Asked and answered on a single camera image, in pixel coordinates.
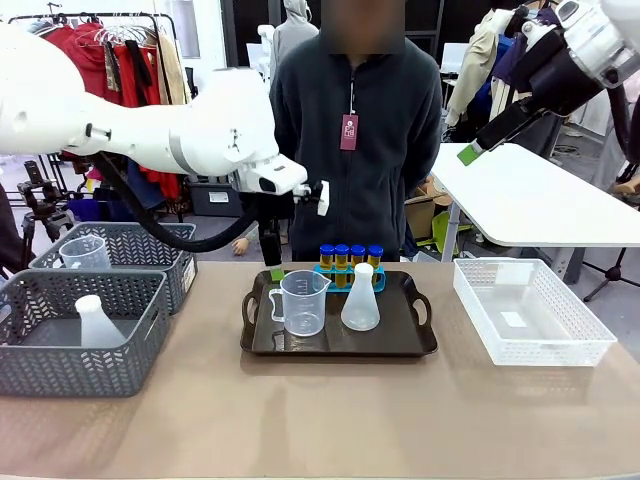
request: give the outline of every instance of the chair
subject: chair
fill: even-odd
[[[462,69],[464,55],[469,48],[468,43],[445,43],[444,52],[442,54],[442,67],[440,67],[440,75],[458,76]],[[458,80],[455,78],[444,78],[442,82],[445,85],[444,98],[442,108],[447,108],[451,91],[456,87]]]

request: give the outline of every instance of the test tube rack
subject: test tube rack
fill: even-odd
[[[351,279],[353,278],[354,271],[353,266],[348,265],[346,270],[338,270],[335,265],[329,270],[323,269],[320,265],[316,265],[313,268],[314,271],[323,274],[324,276],[329,276],[331,278],[331,285],[329,285],[329,293],[349,293],[351,291],[352,283]],[[384,273],[384,268],[382,266],[376,268],[373,271],[374,275],[377,278],[377,282],[373,285],[373,291],[375,293],[382,292],[387,285],[387,277]],[[344,288],[340,288],[336,285],[335,276],[336,275],[347,275],[347,286]]]

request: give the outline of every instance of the white plastic bottle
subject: white plastic bottle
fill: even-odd
[[[82,321],[82,347],[115,348],[126,338],[102,310],[102,301],[97,295],[87,295],[76,301],[76,310]]]
[[[373,267],[368,263],[359,263],[355,268],[355,277],[340,317],[350,329],[366,332],[380,323],[380,312],[373,291]]]

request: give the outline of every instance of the floor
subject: floor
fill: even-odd
[[[562,135],[559,141],[560,145],[567,145],[572,148],[567,149],[568,154],[557,154],[556,160],[559,161],[563,168],[578,175],[579,177],[589,180],[593,175],[595,166],[598,162],[601,146],[598,142],[587,137],[574,138]],[[0,177],[7,190],[14,189],[14,186],[27,180],[27,175],[21,161],[11,161],[0,159],[0,167],[4,170],[4,174]],[[63,167],[63,174],[68,183],[69,188],[75,188],[79,184],[78,176],[74,175],[73,170],[69,166]],[[15,208],[14,214],[16,224],[20,226],[22,217],[27,212],[26,208]],[[226,227],[228,227],[233,219],[212,218],[212,217],[187,217],[185,221],[197,225],[196,234],[198,238],[205,238],[214,235]],[[36,227],[36,239],[34,242],[35,253],[43,252],[50,244],[44,234],[41,225]],[[479,255],[490,252],[491,254],[509,254],[510,251],[502,249],[496,252],[495,249],[487,247],[483,244],[475,245],[472,241],[465,244],[464,249],[472,251]],[[612,266],[619,254],[619,250],[611,249],[589,249],[586,253],[586,261],[594,263],[603,268]],[[283,259],[290,259],[290,249],[285,246]],[[232,247],[227,246],[222,250],[210,252],[199,256],[201,260],[211,261],[261,261],[260,247],[252,244],[249,252],[244,257],[235,257]],[[625,277],[640,282],[640,249],[631,249],[628,251],[624,263],[623,272]],[[584,297],[592,291],[601,281],[602,274],[592,271],[584,267],[579,282],[571,286],[572,290],[579,296]],[[624,283],[615,283],[603,290],[591,303],[589,308],[609,327],[609,329],[618,337],[620,342],[640,361],[640,322],[638,322],[640,312],[640,290]]]

